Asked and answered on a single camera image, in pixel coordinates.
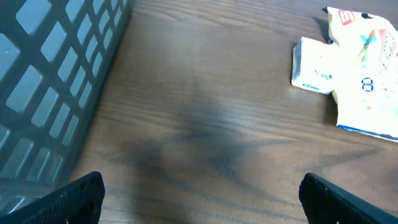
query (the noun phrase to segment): gray plastic basket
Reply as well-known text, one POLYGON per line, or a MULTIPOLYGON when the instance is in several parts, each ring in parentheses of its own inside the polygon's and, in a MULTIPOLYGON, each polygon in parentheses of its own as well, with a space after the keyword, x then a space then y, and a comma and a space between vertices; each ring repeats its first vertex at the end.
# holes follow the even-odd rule
POLYGON ((129 0, 0 1, 0 216, 66 184, 129 0))

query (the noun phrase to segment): wood grain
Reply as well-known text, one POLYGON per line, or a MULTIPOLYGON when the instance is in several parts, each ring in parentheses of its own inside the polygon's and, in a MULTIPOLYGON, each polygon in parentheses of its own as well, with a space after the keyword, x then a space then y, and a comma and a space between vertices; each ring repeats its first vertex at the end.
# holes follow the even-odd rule
POLYGON ((307 172, 396 214, 397 145, 290 85, 324 6, 398 25, 393 0, 137 0, 72 175, 102 173, 101 223, 306 223, 307 172))

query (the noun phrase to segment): crumpled wrapper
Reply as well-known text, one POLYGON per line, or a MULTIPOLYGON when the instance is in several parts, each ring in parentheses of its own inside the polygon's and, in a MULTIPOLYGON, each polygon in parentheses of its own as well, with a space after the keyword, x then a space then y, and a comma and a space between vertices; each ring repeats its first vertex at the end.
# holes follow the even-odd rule
POLYGON ((339 128, 398 142, 398 32, 379 16, 327 11, 332 44, 302 38, 292 84, 332 93, 339 128))

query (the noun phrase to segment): black plastic part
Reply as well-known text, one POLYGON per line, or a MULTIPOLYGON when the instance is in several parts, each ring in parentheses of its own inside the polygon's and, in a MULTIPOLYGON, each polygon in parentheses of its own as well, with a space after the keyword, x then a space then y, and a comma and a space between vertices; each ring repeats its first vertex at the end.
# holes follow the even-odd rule
POLYGON ((361 16, 364 19, 374 19, 373 17, 370 17, 368 13, 362 13, 361 16))
POLYGON ((105 187, 99 172, 92 172, 30 205, 0 218, 1 224, 97 224, 105 187))
POLYGON ((298 197, 309 224, 398 223, 398 218, 313 173, 307 173, 298 197))

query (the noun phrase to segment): plastic package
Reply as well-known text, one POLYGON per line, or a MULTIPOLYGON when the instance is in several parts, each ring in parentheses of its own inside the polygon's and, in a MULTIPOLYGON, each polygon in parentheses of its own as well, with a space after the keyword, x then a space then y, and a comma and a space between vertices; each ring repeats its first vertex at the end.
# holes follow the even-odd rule
POLYGON ((292 84, 332 92, 339 128, 398 141, 397 31, 379 16, 327 11, 333 45, 302 38, 294 48, 292 84), (323 74, 333 79, 322 80, 323 74))

